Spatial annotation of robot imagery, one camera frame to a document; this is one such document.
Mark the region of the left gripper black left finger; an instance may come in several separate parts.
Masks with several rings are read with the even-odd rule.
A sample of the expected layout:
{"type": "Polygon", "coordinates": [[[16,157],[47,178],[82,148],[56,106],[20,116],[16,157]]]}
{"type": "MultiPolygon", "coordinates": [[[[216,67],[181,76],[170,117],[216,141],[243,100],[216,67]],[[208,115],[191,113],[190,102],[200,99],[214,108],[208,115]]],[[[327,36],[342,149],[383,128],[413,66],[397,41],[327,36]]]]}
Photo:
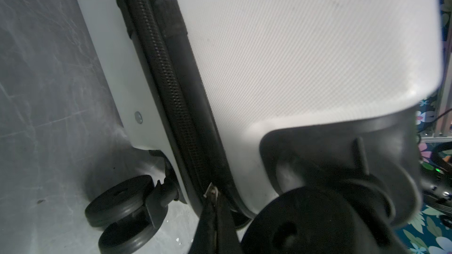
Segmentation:
{"type": "Polygon", "coordinates": [[[217,254],[219,250],[217,236],[217,200],[218,190],[206,192],[205,204],[189,250],[189,254],[217,254]]]}

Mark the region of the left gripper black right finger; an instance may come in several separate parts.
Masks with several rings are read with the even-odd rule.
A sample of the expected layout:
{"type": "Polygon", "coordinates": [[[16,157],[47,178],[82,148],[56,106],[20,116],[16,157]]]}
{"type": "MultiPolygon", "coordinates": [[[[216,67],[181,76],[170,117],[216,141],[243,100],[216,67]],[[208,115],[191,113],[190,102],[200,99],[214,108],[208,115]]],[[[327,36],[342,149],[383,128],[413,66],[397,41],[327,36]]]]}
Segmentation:
{"type": "Polygon", "coordinates": [[[216,203],[217,230],[216,253],[217,254],[242,254],[242,248],[235,231],[235,225],[227,199],[218,194],[216,203]]]}

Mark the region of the white hard-shell suitcase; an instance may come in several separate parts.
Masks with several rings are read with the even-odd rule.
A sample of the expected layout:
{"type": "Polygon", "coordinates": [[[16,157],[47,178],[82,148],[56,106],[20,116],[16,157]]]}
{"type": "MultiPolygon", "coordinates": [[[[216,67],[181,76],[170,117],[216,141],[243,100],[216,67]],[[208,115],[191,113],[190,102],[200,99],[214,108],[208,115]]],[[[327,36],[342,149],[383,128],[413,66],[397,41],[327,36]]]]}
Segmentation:
{"type": "Polygon", "coordinates": [[[417,106],[443,75],[438,0],[77,0],[131,145],[165,178],[86,208],[132,254],[169,204],[228,201],[243,254],[405,254],[417,106]]]}

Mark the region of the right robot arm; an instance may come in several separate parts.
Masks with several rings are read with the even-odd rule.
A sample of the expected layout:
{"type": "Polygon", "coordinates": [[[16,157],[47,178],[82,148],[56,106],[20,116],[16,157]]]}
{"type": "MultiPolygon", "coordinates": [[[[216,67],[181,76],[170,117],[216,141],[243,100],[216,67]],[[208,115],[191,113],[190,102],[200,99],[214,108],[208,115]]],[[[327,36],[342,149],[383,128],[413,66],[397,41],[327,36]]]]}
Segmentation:
{"type": "Polygon", "coordinates": [[[439,219],[452,227],[452,143],[443,142],[429,148],[419,145],[421,190],[424,203],[440,212],[439,219]]]}

